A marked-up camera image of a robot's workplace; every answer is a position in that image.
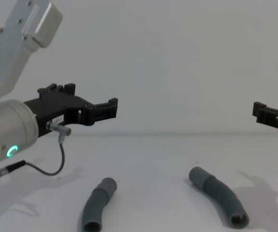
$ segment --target green led light ring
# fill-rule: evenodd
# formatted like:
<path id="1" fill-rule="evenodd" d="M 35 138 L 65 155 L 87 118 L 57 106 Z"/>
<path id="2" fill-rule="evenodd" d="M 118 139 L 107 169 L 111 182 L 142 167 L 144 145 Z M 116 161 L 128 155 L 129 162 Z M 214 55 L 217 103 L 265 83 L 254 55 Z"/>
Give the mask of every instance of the green led light ring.
<path id="1" fill-rule="evenodd" d="M 10 147 L 10 149 L 7 152 L 7 157 L 11 157 L 13 155 L 13 152 L 18 151 L 18 146 L 14 145 Z"/>

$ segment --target black cable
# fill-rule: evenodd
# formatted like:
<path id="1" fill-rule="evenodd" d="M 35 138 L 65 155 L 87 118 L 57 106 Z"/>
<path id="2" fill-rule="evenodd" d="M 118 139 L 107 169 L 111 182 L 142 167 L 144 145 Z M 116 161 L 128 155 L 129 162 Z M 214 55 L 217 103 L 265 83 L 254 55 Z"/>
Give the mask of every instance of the black cable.
<path id="1" fill-rule="evenodd" d="M 65 151 L 63 149 L 63 145 L 62 144 L 59 144 L 59 146 L 60 146 L 60 150 L 61 150 L 61 165 L 60 165 L 59 169 L 56 172 L 48 173 L 48 172 L 42 170 L 41 168 L 37 167 L 36 165 L 34 165 L 32 163 L 28 163 L 28 162 L 26 162 L 25 165 L 28 165 L 29 167 L 32 167 L 32 168 L 36 169 L 37 171 L 41 172 L 44 175 L 57 175 L 58 173 L 61 172 L 61 170 L 62 170 L 62 168 L 63 168 L 63 166 L 65 164 Z"/>

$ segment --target cable connector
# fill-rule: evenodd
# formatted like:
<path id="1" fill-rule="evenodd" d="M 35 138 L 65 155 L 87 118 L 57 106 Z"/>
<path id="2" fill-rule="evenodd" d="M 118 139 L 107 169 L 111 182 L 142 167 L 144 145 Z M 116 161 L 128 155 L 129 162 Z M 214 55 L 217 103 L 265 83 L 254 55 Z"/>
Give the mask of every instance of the cable connector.
<path id="1" fill-rule="evenodd" d="M 58 142 L 60 144 L 62 144 L 65 141 L 65 136 L 69 136 L 71 134 L 71 129 L 69 127 L 65 127 L 52 121 L 49 121 L 46 124 L 46 129 L 50 131 L 56 131 L 59 133 Z"/>

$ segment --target white wall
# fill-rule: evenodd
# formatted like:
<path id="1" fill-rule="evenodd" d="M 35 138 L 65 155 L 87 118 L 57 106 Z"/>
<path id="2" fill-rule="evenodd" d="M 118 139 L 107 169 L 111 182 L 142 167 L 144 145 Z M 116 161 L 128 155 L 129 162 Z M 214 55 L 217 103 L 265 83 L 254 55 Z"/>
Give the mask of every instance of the white wall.
<path id="1" fill-rule="evenodd" d="M 0 0 L 0 27 L 15 0 Z M 60 29 L 6 98 L 77 84 L 93 103 L 119 98 L 115 120 L 87 133 L 276 132 L 254 101 L 278 108 L 278 1 L 56 0 Z"/>

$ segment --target gray tube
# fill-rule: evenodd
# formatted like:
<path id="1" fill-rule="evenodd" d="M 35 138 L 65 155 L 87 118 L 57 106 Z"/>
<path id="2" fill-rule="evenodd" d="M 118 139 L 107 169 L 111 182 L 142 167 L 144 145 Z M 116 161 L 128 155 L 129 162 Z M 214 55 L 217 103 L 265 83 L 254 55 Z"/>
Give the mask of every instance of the gray tube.
<path id="1" fill-rule="evenodd" d="M 208 194 L 222 207 L 232 228 L 242 229 L 249 223 L 249 217 L 235 193 L 224 183 L 200 167 L 194 167 L 189 179 L 200 190 Z"/>
<path id="2" fill-rule="evenodd" d="M 82 213 L 82 231 L 99 232 L 102 229 L 102 211 L 117 189 L 115 180 L 105 178 L 93 190 Z"/>

